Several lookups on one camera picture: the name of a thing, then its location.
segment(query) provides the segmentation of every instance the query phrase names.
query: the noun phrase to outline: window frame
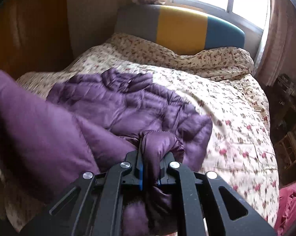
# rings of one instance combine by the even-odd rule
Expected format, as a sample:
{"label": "window frame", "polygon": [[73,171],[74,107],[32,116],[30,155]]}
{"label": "window frame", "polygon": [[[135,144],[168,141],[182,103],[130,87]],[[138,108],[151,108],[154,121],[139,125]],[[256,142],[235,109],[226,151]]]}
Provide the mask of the window frame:
{"label": "window frame", "polygon": [[227,9],[224,10],[224,9],[214,6],[212,4],[204,3],[201,1],[197,1],[197,0],[173,0],[173,3],[188,5],[188,6],[202,9],[207,14],[224,19],[236,26],[238,26],[238,25],[244,26],[244,27],[250,29],[251,31],[253,31],[254,33],[262,36],[262,33],[264,31],[263,29],[256,26],[254,23],[250,22],[249,20],[232,12],[233,2],[234,2],[234,0],[228,0]]}

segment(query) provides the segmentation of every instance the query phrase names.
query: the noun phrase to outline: wooden furniture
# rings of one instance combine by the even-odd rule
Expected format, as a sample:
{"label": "wooden furniture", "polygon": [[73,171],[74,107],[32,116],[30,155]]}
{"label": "wooden furniture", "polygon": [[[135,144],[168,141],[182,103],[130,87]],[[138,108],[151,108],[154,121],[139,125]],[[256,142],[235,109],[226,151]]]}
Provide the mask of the wooden furniture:
{"label": "wooden furniture", "polygon": [[274,149],[278,156],[278,166],[283,162],[284,169],[287,169],[296,163],[296,124],[274,145]]}
{"label": "wooden furniture", "polygon": [[4,0],[0,5],[0,69],[13,78],[59,71],[73,61],[66,0]]}

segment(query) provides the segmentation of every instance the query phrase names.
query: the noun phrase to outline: wall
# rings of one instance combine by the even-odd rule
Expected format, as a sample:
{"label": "wall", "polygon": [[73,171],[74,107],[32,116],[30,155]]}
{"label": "wall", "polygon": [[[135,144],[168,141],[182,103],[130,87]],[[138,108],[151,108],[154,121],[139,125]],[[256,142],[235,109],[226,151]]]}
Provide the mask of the wall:
{"label": "wall", "polygon": [[117,10],[132,0],[67,0],[74,57],[105,42],[114,32]]}

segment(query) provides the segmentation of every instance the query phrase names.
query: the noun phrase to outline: purple fabric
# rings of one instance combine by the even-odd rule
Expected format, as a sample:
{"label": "purple fabric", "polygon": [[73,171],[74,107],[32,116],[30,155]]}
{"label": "purple fabric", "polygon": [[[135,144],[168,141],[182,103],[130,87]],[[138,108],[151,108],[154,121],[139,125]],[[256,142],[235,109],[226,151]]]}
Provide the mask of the purple fabric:
{"label": "purple fabric", "polygon": [[48,202],[81,173],[105,172],[140,148],[144,193],[127,201],[123,235],[173,232],[171,195],[155,187],[159,161],[171,151],[176,160],[199,170],[211,119],[174,91],[153,84],[150,74],[115,69],[57,83],[47,100],[0,71],[0,118],[14,147],[0,157],[21,185]]}

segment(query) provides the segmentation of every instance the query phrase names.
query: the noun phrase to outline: floral bedspread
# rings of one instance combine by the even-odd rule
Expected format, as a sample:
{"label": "floral bedspread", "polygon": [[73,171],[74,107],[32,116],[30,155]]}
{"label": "floral bedspread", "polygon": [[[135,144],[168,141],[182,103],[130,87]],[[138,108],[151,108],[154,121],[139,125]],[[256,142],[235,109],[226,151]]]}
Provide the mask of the floral bedspread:
{"label": "floral bedspread", "polygon": [[[18,82],[46,98],[57,81],[77,73],[101,73],[110,67],[120,72],[150,72],[155,83],[175,90],[200,114],[211,115],[213,131],[200,172],[216,171],[274,226],[279,178],[269,138],[268,100],[250,74],[253,61],[247,51],[226,47],[179,56],[147,40],[116,33],[106,43],[87,50],[62,72],[31,72]],[[8,218],[20,229],[30,218],[16,210],[13,197],[8,199]],[[18,217],[24,218],[19,221],[21,226],[17,226]]]}

